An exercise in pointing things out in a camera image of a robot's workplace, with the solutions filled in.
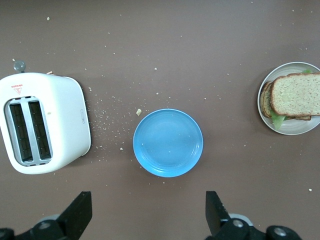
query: whole grain bread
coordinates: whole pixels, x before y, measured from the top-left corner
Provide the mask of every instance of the whole grain bread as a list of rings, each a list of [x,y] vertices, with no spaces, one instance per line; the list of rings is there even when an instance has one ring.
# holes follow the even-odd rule
[[[271,106],[271,94],[270,94],[270,89],[272,86],[273,82],[272,81],[267,81],[262,89],[261,89],[261,93],[260,93],[260,110],[261,113],[266,117],[266,118],[271,118],[272,117],[272,106]],[[307,115],[307,116],[289,116],[287,118],[287,120],[292,120],[292,119],[296,119],[296,120],[304,120],[304,121],[310,121],[311,120],[311,116]]]
[[[278,77],[270,88],[270,103],[278,115],[320,116],[320,72]]]
[[[260,94],[260,109],[261,113],[266,118],[271,118],[271,104],[270,104],[270,88],[271,88],[272,82],[267,81],[261,90]]]

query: bread crumb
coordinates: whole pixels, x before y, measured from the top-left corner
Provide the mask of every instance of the bread crumb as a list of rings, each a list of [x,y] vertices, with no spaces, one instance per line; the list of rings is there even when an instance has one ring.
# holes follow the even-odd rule
[[[142,113],[142,110],[140,108],[138,108],[138,110],[136,111],[135,114],[137,114],[138,116],[140,116],[140,114]]]

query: bread crust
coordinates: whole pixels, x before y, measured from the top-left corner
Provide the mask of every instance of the bread crust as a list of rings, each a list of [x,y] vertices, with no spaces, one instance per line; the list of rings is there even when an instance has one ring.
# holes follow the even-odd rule
[[[286,76],[279,76],[278,78],[276,78],[274,81],[273,81],[273,84],[270,88],[270,104],[271,104],[271,108],[273,109],[273,111],[278,114],[278,115],[285,115],[285,116],[288,116],[288,117],[305,117],[306,114],[288,114],[288,113],[282,113],[282,112],[279,112],[277,110],[277,108],[275,107],[274,103],[273,103],[273,98],[274,98],[274,87],[275,85],[277,84],[277,82],[279,82],[281,79],[284,79],[284,78],[288,78],[288,77],[292,77],[292,76],[309,76],[309,75],[319,75],[320,76],[320,72],[316,72],[316,73],[290,73]]]
[[[261,113],[263,116],[265,116],[266,118],[271,118],[271,114],[269,113],[269,111],[267,111],[267,106],[266,106],[266,94],[268,93],[268,91],[270,90],[270,85],[272,84],[272,81],[267,81],[261,90],[260,93],[260,109],[261,109]]]

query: empty plate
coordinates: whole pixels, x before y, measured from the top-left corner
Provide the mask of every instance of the empty plate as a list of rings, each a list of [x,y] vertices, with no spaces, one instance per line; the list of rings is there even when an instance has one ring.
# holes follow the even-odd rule
[[[198,124],[176,109],[147,115],[133,136],[134,154],[143,168],[160,177],[177,177],[191,170],[203,150]]]

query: white plate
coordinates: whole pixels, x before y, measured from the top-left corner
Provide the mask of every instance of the white plate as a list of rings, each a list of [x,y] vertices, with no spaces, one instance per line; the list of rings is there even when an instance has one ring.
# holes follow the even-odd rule
[[[320,124],[320,116],[312,116],[310,121],[304,121],[304,120],[286,120],[283,122],[281,127],[276,130],[274,124],[272,123],[271,118],[265,117],[260,108],[260,94],[261,90],[266,82],[273,82],[275,79],[277,79],[280,76],[286,76],[288,74],[293,73],[301,73],[305,70],[311,70],[313,73],[320,72],[320,69],[316,66],[313,66],[306,62],[289,62],[286,64],[283,64],[281,66],[278,66],[276,69],[274,69],[272,72],[270,72],[264,79],[264,81],[261,84],[261,87],[258,92],[258,110],[259,114],[262,118],[262,120],[265,122],[265,124],[271,128],[273,131],[284,134],[284,135],[299,135],[304,134],[312,129],[314,129],[318,124]]]

